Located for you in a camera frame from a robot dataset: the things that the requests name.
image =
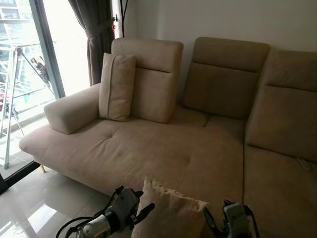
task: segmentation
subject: dark brown curtain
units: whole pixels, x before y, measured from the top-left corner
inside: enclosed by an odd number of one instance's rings
[[[88,37],[90,85],[100,83],[104,52],[111,53],[114,39],[110,0],[68,0]]]

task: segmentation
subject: sofa leg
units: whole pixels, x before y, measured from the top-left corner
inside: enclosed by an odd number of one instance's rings
[[[45,168],[44,168],[44,165],[40,165],[40,167],[41,167],[42,171],[43,171],[44,173],[46,173]]]

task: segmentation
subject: curtain tieback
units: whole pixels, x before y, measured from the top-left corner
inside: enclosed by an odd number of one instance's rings
[[[112,26],[112,23],[115,21],[115,17],[89,29],[85,29],[86,35],[88,38],[93,38],[100,33],[104,32],[106,29]]]

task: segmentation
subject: throw pillow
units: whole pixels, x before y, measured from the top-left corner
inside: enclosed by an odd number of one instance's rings
[[[206,202],[185,197],[145,178],[138,212],[151,202],[155,208],[132,232],[131,238],[198,238],[205,224]]]
[[[134,90],[135,56],[104,53],[99,92],[99,117],[128,121]]]

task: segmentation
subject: beige sectional sofa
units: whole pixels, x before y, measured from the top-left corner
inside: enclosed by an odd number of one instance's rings
[[[230,199],[251,207],[263,238],[316,237],[316,54],[198,38],[176,106],[182,49],[116,39],[113,54],[137,59],[130,121],[98,119],[97,84],[47,106],[50,125],[20,148],[106,194],[150,176],[209,202],[219,224]]]

